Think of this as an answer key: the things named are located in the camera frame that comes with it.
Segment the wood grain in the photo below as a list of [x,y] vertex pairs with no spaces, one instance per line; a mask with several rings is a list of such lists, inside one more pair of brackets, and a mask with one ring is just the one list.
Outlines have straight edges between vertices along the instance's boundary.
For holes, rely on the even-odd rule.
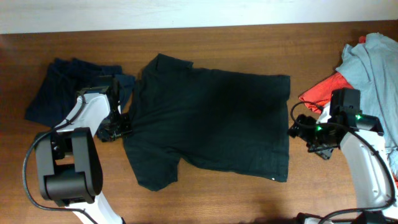
[[[380,21],[2,35],[0,221],[79,223],[71,213],[33,207],[22,189],[24,154],[35,134],[46,130],[23,120],[24,111],[55,57],[118,64],[130,75],[158,53],[191,60],[195,67],[286,74],[291,76],[290,108],[299,94],[333,73],[345,44],[356,44],[359,36],[370,32],[397,40],[397,28],[397,21]],[[297,114],[303,112],[306,109],[300,108]],[[160,192],[137,185],[121,140],[95,142],[104,172],[103,192],[128,223],[251,222],[258,217],[292,218],[298,212],[326,215],[356,205],[342,153],[336,151],[331,160],[323,161],[308,154],[299,139],[290,139],[287,183],[198,169],[181,161],[178,182]],[[54,205],[39,195],[34,156],[28,183],[40,203]]]

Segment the gray fabric piece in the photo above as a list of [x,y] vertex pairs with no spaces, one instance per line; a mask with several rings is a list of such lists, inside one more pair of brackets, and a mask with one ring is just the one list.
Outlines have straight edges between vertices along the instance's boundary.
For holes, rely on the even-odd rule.
[[398,43],[378,33],[368,34],[365,44],[346,45],[342,58],[336,71],[361,90],[363,113],[380,119],[390,166],[398,177]]

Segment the black t-shirt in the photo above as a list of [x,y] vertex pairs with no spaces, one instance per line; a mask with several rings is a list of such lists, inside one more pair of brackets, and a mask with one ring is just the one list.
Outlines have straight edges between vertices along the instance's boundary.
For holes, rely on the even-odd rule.
[[205,68],[159,54],[136,83],[124,149],[138,183],[177,181],[180,158],[203,169],[286,182],[290,77]]

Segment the red cloth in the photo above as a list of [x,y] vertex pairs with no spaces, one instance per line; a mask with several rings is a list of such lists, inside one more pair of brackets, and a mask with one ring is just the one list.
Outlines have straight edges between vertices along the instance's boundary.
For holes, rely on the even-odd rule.
[[[341,73],[336,72],[334,75],[316,84],[311,89],[307,90],[298,98],[301,101],[311,101],[318,105],[325,106],[330,102],[331,92],[340,88],[353,88]],[[320,114],[321,111],[310,103],[305,103],[305,106],[315,113]]]

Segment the cable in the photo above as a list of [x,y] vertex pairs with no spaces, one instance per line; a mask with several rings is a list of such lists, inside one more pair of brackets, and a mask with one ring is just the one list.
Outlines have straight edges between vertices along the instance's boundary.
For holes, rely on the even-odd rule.
[[47,131],[46,133],[44,133],[43,135],[41,135],[40,137],[38,137],[33,143],[32,145],[30,145],[30,148],[28,149],[28,151],[26,152],[26,156],[24,159],[24,165],[22,166],[22,181],[24,183],[24,190],[25,193],[28,197],[28,199],[30,200],[30,202],[36,206],[37,208],[41,208],[43,210],[47,210],[47,211],[55,211],[55,212],[80,212],[81,214],[83,214],[85,217],[87,217],[91,222],[93,222],[94,224],[97,224],[97,222],[89,215],[87,214],[84,210],[79,209],[79,208],[52,208],[52,207],[46,207],[43,205],[38,204],[32,197],[32,195],[30,194],[29,188],[27,186],[27,181],[26,181],[26,168],[27,168],[27,161],[29,159],[30,154],[32,153],[33,149],[36,147],[36,145],[38,145],[38,143],[43,140],[44,138],[46,138],[48,135],[52,134],[53,132],[65,128],[67,126],[70,125],[71,122],[73,122],[74,120],[77,119],[77,117],[79,117],[80,113],[83,111],[85,105],[86,105],[86,98],[83,94],[81,94],[80,92],[78,92],[78,94],[81,96],[82,102],[81,102],[81,107],[79,108],[79,110],[77,111],[77,113],[72,117],[71,120],[67,120],[67,122],[63,125],[60,125],[56,128],[51,129],[50,131]]
[[337,124],[337,123],[320,123],[320,124],[316,124],[316,125],[305,125],[305,124],[301,124],[299,123],[293,116],[293,110],[296,106],[302,104],[302,103],[311,103],[313,105],[315,105],[317,108],[321,107],[319,105],[317,105],[314,102],[310,102],[310,101],[302,101],[299,103],[296,103],[292,109],[290,110],[290,116],[292,117],[293,121],[295,124],[303,127],[303,128],[315,128],[317,126],[320,126],[321,128],[327,128],[327,127],[334,127],[334,128],[340,128],[348,133],[351,133],[353,136],[355,136],[356,138],[358,138],[364,145],[366,145],[369,150],[376,156],[376,158],[378,159],[380,165],[382,166],[389,185],[390,185],[390,190],[391,190],[391,197],[390,199],[387,201],[387,203],[383,206],[379,206],[379,207],[368,207],[368,208],[349,208],[349,209],[344,209],[344,210],[338,210],[332,213],[329,213],[328,215],[326,215],[325,217],[323,217],[318,224],[322,224],[324,222],[326,222],[327,220],[329,220],[331,217],[337,216],[337,215],[341,215],[341,214],[345,214],[345,213],[353,213],[353,212],[364,212],[364,211],[369,211],[369,212],[378,212],[381,211],[383,209],[389,208],[392,204],[394,204],[396,202],[396,198],[395,198],[395,194],[396,194],[396,190],[395,190],[395,183],[391,177],[391,175],[389,175],[389,170],[388,167],[386,165],[386,163],[383,161],[382,157],[379,154],[379,151],[375,150],[375,148],[373,148],[372,145],[370,145],[370,143],[368,143],[364,138],[362,138],[360,135],[358,135],[357,133],[355,133],[355,131],[353,131],[351,128],[348,128],[342,124]]

